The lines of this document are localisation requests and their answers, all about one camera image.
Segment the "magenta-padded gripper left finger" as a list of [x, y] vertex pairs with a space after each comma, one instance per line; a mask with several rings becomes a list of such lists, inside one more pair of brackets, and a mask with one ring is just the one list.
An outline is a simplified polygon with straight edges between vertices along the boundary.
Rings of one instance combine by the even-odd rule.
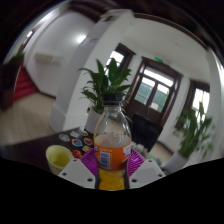
[[95, 189], [98, 180], [98, 164], [93, 149], [80, 159], [73, 158], [60, 172], [59, 177], [78, 186]]

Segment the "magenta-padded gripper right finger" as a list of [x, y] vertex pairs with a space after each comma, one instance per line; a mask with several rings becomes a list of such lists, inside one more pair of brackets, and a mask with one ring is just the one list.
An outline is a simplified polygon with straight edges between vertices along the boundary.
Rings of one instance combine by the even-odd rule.
[[143, 187], [165, 176], [153, 159], [145, 159], [135, 150], [130, 152], [126, 174], [130, 189]]

